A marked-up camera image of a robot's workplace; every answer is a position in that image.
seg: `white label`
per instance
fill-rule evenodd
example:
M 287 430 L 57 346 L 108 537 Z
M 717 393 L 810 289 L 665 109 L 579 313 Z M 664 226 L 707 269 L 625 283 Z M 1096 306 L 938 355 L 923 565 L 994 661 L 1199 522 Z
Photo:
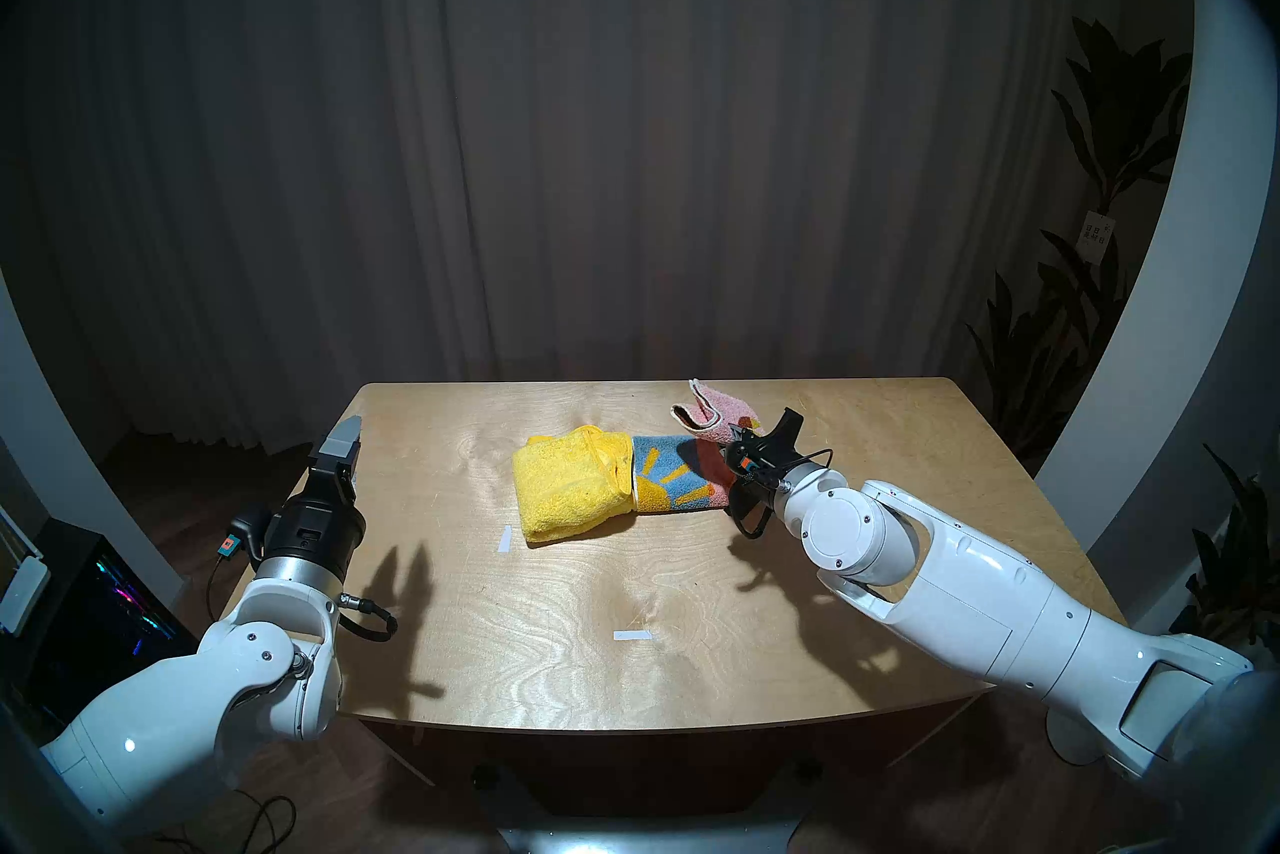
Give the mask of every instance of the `white label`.
M 1080 239 L 1075 242 L 1075 254 L 1091 265 L 1102 264 L 1102 256 L 1107 252 L 1115 227 L 1116 222 L 1110 216 L 1101 216 L 1092 210 L 1087 213 L 1084 227 L 1080 228 Z

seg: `black cord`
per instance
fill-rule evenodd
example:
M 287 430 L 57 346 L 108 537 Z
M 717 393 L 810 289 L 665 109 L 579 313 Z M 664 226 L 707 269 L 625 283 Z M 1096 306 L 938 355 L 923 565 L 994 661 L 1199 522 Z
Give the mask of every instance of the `black cord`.
M 244 842 L 241 845 L 241 854 L 248 853 L 250 841 L 253 840 L 253 834 L 257 832 L 257 825 L 266 819 L 266 826 L 271 831 L 271 842 L 269 846 L 262 848 L 257 854 L 271 854 L 271 851 L 278 850 L 280 844 L 289 839 L 289 834 L 293 832 L 293 827 L 298 822 L 298 807 L 293 804 L 293 800 L 287 795 L 273 795 L 264 803 L 260 803 L 252 795 L 250 795 L 243 789 L 237 789 L 241 795 L 248 799 L 253 805 L 257 807 L 257 816 L 253 817 L 253 822 L 250 825 L 248 836 L 244 837 Z M 284 832 L 279 837 L 275 836 L 275 823 L 271 821 L 271 814 L 266 812 L 271 803 L 285 803 L 289 807 L 289 825 L 284 827 Z
M 763 503 L 756 503 L 756 506 L 763 506 Z M 748 540 L 759 540 L 762 536 L 764 536 L 764 528 L 769 525 L 769 520 L 772 517 L 773 517 L 773 511 L 768 506 L 765 506 L 764 512 L 760 513 L 760 525 L 756 526 L 755 530 L 748 530 L 745 526 L 742 526 L 741 520 L 730 513 L 730 519 L 733 521 L 733 526 L 737 528 L 737 533 L 740 533 Z
M 218 556 L 218 561 L 214 562 L 214 570 L 209 572 L 209 581 L 205 583 L 205 612 L 209 613 L 209 622 L 214 622 L 214 607 L 209 602 L 209 594 L 214 590 L 214 575 L 218 574 L 218 566 L 224 561 L 223 556 Z
M 771 475 L 777 475 L 778 481 L 781 481 L 783 478 L 786 478 L 786 474 L 788 471 L 791 471 L 791 469 L 797 467 L 800 465 L 804 465 L 806 461 L 813 461 L 815 457 L 818 457 L 818 455 L 826 455 L 827 456 L 827 463 L 823 465 L 822 467 L 829 469 L 831 467 L 831 460 L 835 457 L 835 452 L 829 447 L 824 447 L 822 451 L 814 451 L 812 455 L 803 455 L 801 457 L 796 458 L 795 461 L 788 461 L 785 465 L 771 466 L 769 467 L 769 474 Z M 755 530 L 748 530 L 745 526 L 742 526 L 742 522 L 744 522 L 745 517 L 744 517 L 744 520 L 739 520 L 736 516 L 733 516 L 733 513 L 730 513 L 730 519 L 733 521 L 733 526 L 737 528 L 737 533 L 740 533 L 748 540 L 759 540 L 762 536 L 764 536 L 764 528 L 767 528 L 769 525 L 769 520 L 773 519 L 773 511 L 768 506 L 764 507 L 764 512 L 760 513 L 760 522 L 755 528 Z
M 155 840 L 157 844 L 173 844 L 177 848 L 182 848 L 183 854 L 205 854 L 202 848 L 196 846 L 186 837 L 159 836 L 151 839 Z
M 352 634 L 355 634 L 358 638 L 364 638 L 365 640 L 372 640 L 378 644 L 381 644 L 387 640 L 390 640 L 392 636 L 396 634 L 396 631 L 399 629 L 399 624 L 396 621 L 396 617 L 392 616 L 385 609 L 383 609 L 383 607 L 380 607 L 372 599 L 360 599 L 355 595 L 347 595 L 347 593 L 343 593 L 342 599 L 339 599 L 338 602 L 338 608 L 358 609 L 360 612 L 366 615 L 371 613 L 376 616 L 379 620 L 381 620 L 383 624 L 387 625 L 385 631 L 370 630 L 367 626 L 361 626 L 355 620 L 348 620 L 342 613 L 338 613 L 338 622 L 342 624 L 342 629 L 349 630 Z

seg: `wooden table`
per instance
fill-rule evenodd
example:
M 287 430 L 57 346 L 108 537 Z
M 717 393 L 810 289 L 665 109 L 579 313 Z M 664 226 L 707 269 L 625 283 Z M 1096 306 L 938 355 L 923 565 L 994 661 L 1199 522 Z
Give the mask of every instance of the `wooden table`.
M 791 406 L 805 417 L 800 448 L 833 448 L 851 485 L 896 483 L 1123 620 L 954 383 L 713 384 L 767 428 Z M 369 524 L 347 589 L 390 607 L 399 632 L 387 644 L 339 634 L 340 712 L 419 727 L 671 732 L 919 711 L 882 721 L 899 727 L 877 745 L 891 758 L 989 688 L 835 600 L 777 524 L 749 542 L 718 510 L 628 515 L 525 544 L 511 456 L 527 437 L 581 424 L 678 433 L 668 410 L 687 399 L 682 382 L 364 387 L 344 414 L 364 417 L 356 483 Z M 620 630 L 653 639 L 616 640 Z M 865 741 L 872 725 L 856 723 Z

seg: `black cable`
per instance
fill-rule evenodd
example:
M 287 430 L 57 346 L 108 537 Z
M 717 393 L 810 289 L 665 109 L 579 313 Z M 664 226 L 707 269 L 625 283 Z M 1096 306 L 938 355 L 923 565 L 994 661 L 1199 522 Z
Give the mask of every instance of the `black cable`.
M 209 613 L 209 622 L 214 622 L 214 607 L 209 602 L 209 595 L 214 590 L 214 575 L 218 574 L 218 566 L 223 563 L 223 556 L 218 556 L 218 561 L 214 562 L 214 570 L 209 572 L 209 581 L 205 583 L 205 612 Z
M 385 609 L 383 609 L 383 607 L 380 607 L 372 599 L 360 599 L 355 595 L 347 595 L 347 593 L 343 593 L 342 598 L 338 600 L 338 608 L 358 609 L 360 612 L 366 615 L 371 613 L 372 616 L 376 616 L 387 625 L 385 631 L 370 630 L 367 626 L 361 626 L 355 620 L 348 620 L 342 613 L 338 613 L 338 622 L 342 625 L 342 629 L 349 630 L 352 634 L 365 640 L 372 640 L 378 644 L 381 644 L 387 640 L 390 640 L 392 636 L 394 636 L 396 631 L 399 629 L 399 624 L 396 621 L 396 617 L 392 616 Z
M 269 846 L 262 848 L 257 854 L 271 854 L 271 851 L 278 850 L 280 844 L 289 839 L 289 834 L 293 832 L 293 827 L 298 822 L 298 807 L 293 804 L 293 800 L 287 795 L 273 795 L 264 803 L 260 803 L 252 795 L 250 795 L 243 789 L 237 789 L 237 793 L 248 799 L 253 805 L 257 807 L 257 816 L 253 817 L 253 822 L 250 825 L 248 835 L 244 837 L 244 842 L 241 845 L 241 854 L 248 853 L 250 841 L 253 840 L 253 834 L 257 832 L 257 825 L 266 819 L 266 826 L 271 831 L 271 842 Z M 289 807 L 289 825 L 284 827 L 284 832 L 279 837 L 275 836 L 275 823 L 271 819 L 271 814 L 268 812 L 271 803 L 287 803 Z
M 182 848 L 183 854 L 205 854 L 204 849 L 196 846 L 189 840 L 184 837 L 151 837 L 157 844 L 173 844 L 175 848 Z
M 760 525 L 756 526 L 755 530 L 748 530 L 745 526 L 742 526 L 742 521 L 740 521 L 736 516 L 730 513 L 730 520 L 733 521 L 733 526 L 737 528 L 737 533 L 740 533 L 748 540 L 759 540 L 762 536 L 764 536 L 764 528 L 769 525 L 769 520 L 772 517 L 773 517 L 773 511 L 768 506 L 765 506 L 764 512 L 760 513 Z

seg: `silver metal ring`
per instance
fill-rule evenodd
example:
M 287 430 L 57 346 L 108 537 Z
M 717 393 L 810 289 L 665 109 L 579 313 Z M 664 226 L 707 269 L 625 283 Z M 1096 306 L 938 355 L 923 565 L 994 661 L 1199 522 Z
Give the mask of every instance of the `silver metal ring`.
M 328 568 L 321 568 L 310 561 L 294 557 L 268 558 L 257 566 L 259 579 L 280 579 L 296 581 L 315 589 L 321 595 L 337 599 L 342 595 L 342 579 Z

